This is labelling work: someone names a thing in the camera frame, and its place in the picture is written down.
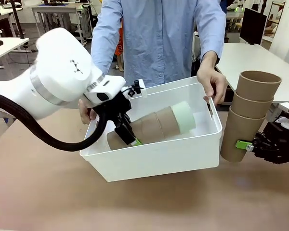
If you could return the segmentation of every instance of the man's right hand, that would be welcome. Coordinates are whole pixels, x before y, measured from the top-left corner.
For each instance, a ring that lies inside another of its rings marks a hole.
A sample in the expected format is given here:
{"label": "man's right hand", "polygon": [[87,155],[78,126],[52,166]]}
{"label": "man's right hand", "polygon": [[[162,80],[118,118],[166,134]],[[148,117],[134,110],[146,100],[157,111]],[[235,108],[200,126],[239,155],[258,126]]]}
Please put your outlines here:
{"label": "man's right hand", "polygon": [[96,119],[95,111],[91,108],[87,108],[82,100],[78,101],[78,109],[83,124],[90,124],[91,120]]}

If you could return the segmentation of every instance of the man's left hand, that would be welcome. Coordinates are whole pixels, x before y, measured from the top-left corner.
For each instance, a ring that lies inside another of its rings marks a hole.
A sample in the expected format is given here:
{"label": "man's left hand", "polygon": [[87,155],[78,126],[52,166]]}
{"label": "man's left hand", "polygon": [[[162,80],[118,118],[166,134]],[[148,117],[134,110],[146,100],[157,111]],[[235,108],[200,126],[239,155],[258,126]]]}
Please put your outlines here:
{"label": "man's left hand", "polygon": [[208,97],[212,97],[215,105],[223,103],[226,86],[225,76],[214,70],[216,60],[217,55],[215,52],[207,52],[197,72],[197,79],[203,85],[207,95],[205,100],[208,100]]}

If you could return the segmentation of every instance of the orange object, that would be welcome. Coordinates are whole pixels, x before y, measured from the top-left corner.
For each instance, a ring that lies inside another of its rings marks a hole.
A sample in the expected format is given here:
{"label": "orange object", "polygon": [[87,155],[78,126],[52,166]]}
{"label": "orange object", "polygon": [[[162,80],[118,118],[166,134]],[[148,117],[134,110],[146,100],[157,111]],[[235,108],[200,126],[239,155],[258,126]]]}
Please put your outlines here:
{"label": "orange object", "polygon": [[115,51],[115,55],[121,55],[123,53],[123,22],[122,27],[119,29],[119,42]]}

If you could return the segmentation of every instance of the cup stack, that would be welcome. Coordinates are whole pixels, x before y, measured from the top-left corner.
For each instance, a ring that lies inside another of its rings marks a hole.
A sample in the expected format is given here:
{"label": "cup stack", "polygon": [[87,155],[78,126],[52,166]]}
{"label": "cup stack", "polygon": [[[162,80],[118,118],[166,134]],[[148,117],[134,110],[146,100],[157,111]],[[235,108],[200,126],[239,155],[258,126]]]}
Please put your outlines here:
{"label": "cup stack", "polygon": [[[185,101],[145,115],[131,123],[136,138],[142,144],[184,134],[195,127],[193,112]],[[132,147],[131,144],[126,145],[115,131],[107,134],[107,141],[111,150]]]}
{"label": "cup stack", "polygon": [[252,141],[274,99],[281,78],[261,71],[240,74],[224,131],[221,156],[242,161],[246,150],[236,148],[237,140]]}

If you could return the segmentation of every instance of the plastic storage box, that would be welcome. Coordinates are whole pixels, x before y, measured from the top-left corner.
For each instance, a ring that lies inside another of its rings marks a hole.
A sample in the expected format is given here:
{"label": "plastic storage box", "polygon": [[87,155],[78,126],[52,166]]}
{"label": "plastic storage box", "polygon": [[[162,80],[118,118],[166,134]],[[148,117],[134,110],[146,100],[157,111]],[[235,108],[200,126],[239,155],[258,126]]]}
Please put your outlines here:
{"label": "plastic storage box", "polygon": [[[80,152],[106,181],[127,180],[210,167],[219,163],[222,125],[210,99],[210,108],[203,100],[204,89],[195,77],[175,81],[147,89],[146,98],[130,99],[132,109],[128,112],[131,121],[151,112],[182,101],[190,105],[196,128],[189,133],[157,143],[111,151],[107,133],[114,130],[108,122],[101,138]],[[89,125],[86,137],[92,134],[96,121]]]}

